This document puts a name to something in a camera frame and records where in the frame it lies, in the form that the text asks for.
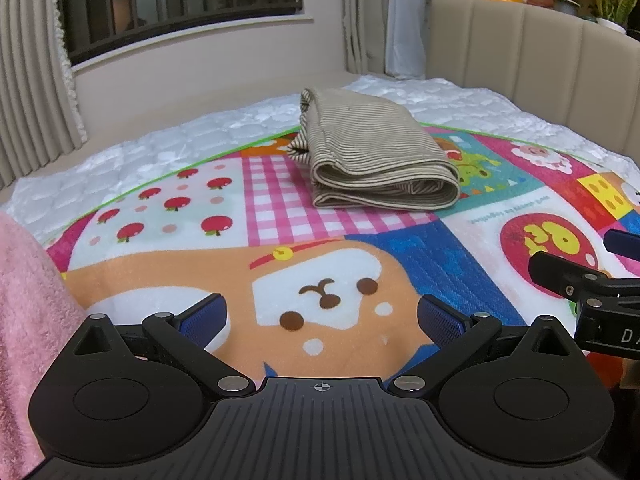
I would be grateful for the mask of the beige striped knit garment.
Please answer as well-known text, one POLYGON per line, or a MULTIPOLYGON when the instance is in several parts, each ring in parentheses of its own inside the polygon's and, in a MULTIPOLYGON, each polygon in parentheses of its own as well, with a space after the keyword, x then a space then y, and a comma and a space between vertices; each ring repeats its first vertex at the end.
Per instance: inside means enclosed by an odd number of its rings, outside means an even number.
POLYGON ((408 110, 345 89, 305 89, 288 156, 308 170, 317 208, 448 208, 460 198, 457 167, 408 110))

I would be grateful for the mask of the colourful cartoon play mat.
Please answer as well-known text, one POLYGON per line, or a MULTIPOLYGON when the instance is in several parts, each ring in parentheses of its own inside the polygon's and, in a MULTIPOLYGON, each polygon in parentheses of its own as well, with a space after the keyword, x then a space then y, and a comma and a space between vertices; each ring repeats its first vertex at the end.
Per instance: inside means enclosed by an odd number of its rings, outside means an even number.
POLYGON ((508 325, 550 314, 572 330, 574 304, 528 275, 536 252, 638 275, 603 244, 610 229, 639 229, 639 193, 615 172, 545 146, 427 132, 461 184, 434 214, 316 208, 279 138, 113 200, 47 251, 78 304, 117 325, 223 296, 227 324, 205 349, 257 381, 395 376, 436 350, 418 323, 424 295, 508 325))

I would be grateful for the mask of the pink fluffy sleeve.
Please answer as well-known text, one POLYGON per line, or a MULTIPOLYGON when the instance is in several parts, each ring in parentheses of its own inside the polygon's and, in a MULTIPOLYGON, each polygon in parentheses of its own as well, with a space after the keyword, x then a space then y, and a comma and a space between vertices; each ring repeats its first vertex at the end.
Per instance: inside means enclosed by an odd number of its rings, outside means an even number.
POLYGON ((1 477, 42 461, 28 422, 36 385, 85 318, 58 268, 28 231, 1 215, 1 477))

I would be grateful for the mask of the beige padded headboard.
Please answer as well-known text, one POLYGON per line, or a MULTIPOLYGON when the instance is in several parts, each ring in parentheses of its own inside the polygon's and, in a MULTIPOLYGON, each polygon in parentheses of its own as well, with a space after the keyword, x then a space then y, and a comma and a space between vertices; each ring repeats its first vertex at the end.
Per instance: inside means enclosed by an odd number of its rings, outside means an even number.
POLYGON ((426 74, 486 88, 524 112, 639 157, 639 44, 540 6, 432 0, 426 74))

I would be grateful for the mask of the white quilted mattress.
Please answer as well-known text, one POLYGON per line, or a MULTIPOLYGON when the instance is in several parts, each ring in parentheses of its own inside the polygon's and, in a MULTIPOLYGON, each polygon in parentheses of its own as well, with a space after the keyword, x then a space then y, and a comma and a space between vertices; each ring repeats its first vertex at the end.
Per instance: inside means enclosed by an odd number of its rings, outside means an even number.
MULTIPOLYGON (((630 157, 525 113, 488 89, 462 89, 445 79, 373 76, 363 76, 349 87, 401 104, 420 122, 558 148, 597 162, 631 184, 639 182, 639 168, 630 157)), ((2 192, 1 209, 37 240, 45 240, 81 214, 154 178, 292 128, 298 116, 296 93, 202 115, 82 156, 70 169, 21 178, 2 192)))

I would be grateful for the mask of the potted green plant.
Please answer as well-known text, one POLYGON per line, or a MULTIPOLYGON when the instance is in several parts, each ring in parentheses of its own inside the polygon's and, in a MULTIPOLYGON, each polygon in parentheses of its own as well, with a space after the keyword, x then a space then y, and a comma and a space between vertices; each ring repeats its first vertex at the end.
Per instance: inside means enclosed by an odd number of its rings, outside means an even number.
POLYGON ((625 25, 638 0, 591 0, 590 10, 596 23, 626 34, 625 25))

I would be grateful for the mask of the beige pleated curtain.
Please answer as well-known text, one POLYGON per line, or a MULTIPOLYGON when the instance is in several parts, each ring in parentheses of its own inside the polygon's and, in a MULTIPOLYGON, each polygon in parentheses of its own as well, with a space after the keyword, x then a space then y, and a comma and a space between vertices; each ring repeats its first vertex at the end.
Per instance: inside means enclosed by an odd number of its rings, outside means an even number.
POLYGON ((88 141, 60 0, 1 0, 1 185, 88 141))

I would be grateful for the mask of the light blue sheer curtain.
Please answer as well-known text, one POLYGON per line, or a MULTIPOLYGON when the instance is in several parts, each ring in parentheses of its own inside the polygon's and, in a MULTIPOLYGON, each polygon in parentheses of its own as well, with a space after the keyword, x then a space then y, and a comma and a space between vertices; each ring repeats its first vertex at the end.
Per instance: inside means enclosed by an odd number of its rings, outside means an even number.
POLYGON ((385 73, 424 79, 432 0, 388 0, 385 73))

